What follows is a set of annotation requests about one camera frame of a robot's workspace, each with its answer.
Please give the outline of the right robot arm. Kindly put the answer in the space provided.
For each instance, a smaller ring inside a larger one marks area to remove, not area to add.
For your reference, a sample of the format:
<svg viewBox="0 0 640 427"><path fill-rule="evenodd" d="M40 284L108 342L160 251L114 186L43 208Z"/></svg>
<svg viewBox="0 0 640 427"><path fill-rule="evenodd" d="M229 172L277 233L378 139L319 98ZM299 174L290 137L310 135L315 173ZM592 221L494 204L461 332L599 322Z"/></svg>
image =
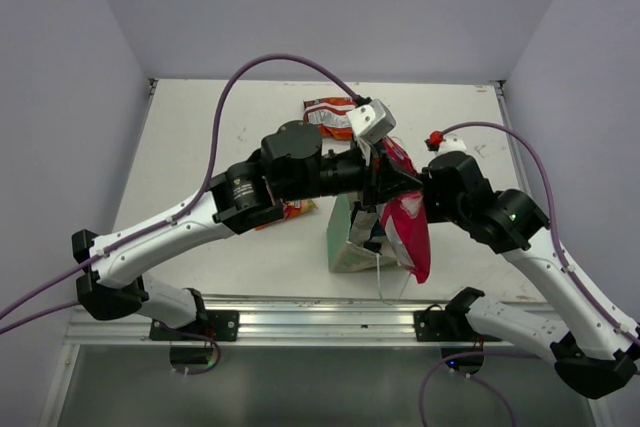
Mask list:
<svg viewBox="0 0 640 427"><path fill-rule="evenodd" d="M599 399L638 371L639 325L611 302L575 263L562 265L551 223L524 192L495 191L476 160L461 151L438 155L421 172L437 220L449 221L519 270L557 314L545 319L466 287L444 308L451 336L474 333L509 342L552 365L575 392Z"/></svg>

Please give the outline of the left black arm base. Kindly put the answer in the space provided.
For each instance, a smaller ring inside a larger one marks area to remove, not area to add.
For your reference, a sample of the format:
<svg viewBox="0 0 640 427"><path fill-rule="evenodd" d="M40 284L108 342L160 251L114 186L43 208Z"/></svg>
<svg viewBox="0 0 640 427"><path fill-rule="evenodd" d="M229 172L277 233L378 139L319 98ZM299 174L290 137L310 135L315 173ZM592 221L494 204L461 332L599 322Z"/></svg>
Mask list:
<svg viewBox="0 0 640 427"><path fill-rule="evenodd" d="M237 310L208 310L205 320L181 327L169 328L159 321L153 321L149 339L152 341L186 342L208 341L235 342L240 326L240 313Z"/></svg>

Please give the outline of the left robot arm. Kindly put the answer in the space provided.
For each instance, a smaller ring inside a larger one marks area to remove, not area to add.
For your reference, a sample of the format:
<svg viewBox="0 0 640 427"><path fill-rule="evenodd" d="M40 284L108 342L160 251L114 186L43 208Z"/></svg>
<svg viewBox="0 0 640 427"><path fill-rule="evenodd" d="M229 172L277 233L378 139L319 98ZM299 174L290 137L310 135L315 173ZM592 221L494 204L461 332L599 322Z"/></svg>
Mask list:
<svg viewBox="0 0 640 427"><path fill-rule="evenodd" d="M287 201L356 193L364 205L377 206L420 188L418 175L394 159L385 142L368 153L353 147L323 154L316 126L288 122L264 137L246 161L205 180L201 190L167 211L108 235L76 232L73 256L83 270L77 299L96 320L139 314L197 339L208 328L201 294L155 279L154 267L280 220Z"/></svg>

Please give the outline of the green printed paper bag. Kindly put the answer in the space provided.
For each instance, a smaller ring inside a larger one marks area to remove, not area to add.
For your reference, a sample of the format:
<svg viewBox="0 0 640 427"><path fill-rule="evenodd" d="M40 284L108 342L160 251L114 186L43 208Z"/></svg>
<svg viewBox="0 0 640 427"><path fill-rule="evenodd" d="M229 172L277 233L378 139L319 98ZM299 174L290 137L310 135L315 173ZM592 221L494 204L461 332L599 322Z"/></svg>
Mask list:
<svg viewBox="0 0 640 427"><path fill-rule="evenodd" d="M349 228L351 224L351 221L350 221L351 205L355 201L360 202L359 197L356 193L340 194L337 196L331 212L328 227L326 230L326 239L327 239L328 270L333 274L357 273L357 272L350 272L348 270L348 261L349 261L349 252L350 252L350 247L348 243L348 233L349 233ZM375 210L377 212L377 207L371 207L371 208L364 207L364 208ZM395 266L402 267L398 261ZM380 257L377 257L377 265L374 268L376 269L378 297L383 303L391 305L392 301L388 298L385 298L382 292L381 270L383 267L380 265ZM405 283L396 301L398 301L400 297L403 295L410 276L411 274L407 271L407 277L406 277Z"/></svg>

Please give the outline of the blue Burts crisps bag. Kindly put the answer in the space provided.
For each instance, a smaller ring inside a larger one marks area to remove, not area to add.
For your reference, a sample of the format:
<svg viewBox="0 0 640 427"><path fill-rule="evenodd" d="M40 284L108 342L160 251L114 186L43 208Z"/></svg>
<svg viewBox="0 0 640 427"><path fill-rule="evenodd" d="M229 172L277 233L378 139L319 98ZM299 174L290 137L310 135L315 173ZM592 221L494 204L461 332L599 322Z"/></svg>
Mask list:
<svg viewBox="0 0 640 427"><path fill-rule="evenodd" d="M382 267L395 266L397 259L375 210L364 208L359 201L351 205L348 243L348 270L358 272L374 268L377 257Z"/></svg>

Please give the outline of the pink Real crisps bag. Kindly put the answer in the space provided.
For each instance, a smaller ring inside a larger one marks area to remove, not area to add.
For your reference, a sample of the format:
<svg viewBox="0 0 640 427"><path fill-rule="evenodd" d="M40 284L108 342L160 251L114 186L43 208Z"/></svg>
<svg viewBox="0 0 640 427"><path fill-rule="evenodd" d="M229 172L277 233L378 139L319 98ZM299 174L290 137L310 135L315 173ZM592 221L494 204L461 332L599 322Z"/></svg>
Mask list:
<svg viewBox="0 0 640 427"><path fill-rule="evenodd" d="M431 271L431 245L422 182L407 152L392 138L382 144L389 158L411 182L401 193L377 206L380 224L399 264L424 284Z"/></svg>

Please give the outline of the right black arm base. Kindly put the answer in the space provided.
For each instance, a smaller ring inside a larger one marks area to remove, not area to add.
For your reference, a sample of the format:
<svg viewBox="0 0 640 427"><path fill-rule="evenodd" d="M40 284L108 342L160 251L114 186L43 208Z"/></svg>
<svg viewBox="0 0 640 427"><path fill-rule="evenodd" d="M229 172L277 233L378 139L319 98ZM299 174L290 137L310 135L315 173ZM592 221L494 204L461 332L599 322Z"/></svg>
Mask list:
<svg viewBox="0 0 640 427"><path fill-rule="evenodd" d="M462 342L472 337L463 311L451 306L432 304L414 311L413 327L418 342Z"/></svg>

